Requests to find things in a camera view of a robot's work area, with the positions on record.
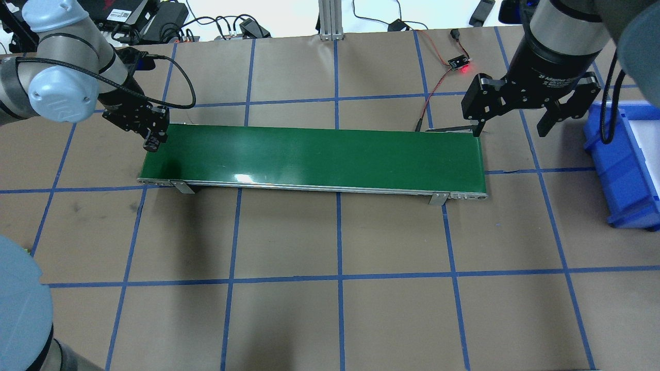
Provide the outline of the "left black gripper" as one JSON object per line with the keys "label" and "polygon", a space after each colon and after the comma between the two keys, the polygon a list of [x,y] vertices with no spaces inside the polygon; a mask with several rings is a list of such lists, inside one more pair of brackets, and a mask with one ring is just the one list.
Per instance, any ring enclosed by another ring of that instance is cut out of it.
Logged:
{"label": "left black gripper", "polygon": [[126,132],[134,132],[142,137],[153,134],[160,139],[160,145],[168,140],[170,111],[165,106],[142,104],[134,109],[120,107],[117,110],[104,110],[102,117]]}

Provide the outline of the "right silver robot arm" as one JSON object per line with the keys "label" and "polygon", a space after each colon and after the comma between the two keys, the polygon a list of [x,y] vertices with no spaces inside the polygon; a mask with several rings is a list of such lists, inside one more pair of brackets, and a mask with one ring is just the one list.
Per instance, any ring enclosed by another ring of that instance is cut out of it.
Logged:
{"label": "right silver robot arm", "polygon": [[524,36],[507,73],[476,75],[460,103],[475,137],[512,110],[544,108],[540,137],[584,116],[601,91],[588,68],[608,42],[615,65],[658,107],[658,1],[521,1],[519,9]]}

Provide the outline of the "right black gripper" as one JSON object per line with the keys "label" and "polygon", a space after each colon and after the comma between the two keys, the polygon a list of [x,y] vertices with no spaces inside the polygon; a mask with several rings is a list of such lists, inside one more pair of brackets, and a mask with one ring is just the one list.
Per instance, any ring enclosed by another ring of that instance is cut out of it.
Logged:
{"label": "right black gripper", "polygon": [[495,79],[478,73],[465,92],[460,108],[464,119],[470,120],[474,137],[480,137],[486,121],[495,116],[518,109],[545,108],[546,112],[536,129],[539,137],[546,137],[557,123],[584,116],[602,90],[592,72],[558,90],[547,85],[528,87],[505,78]]}

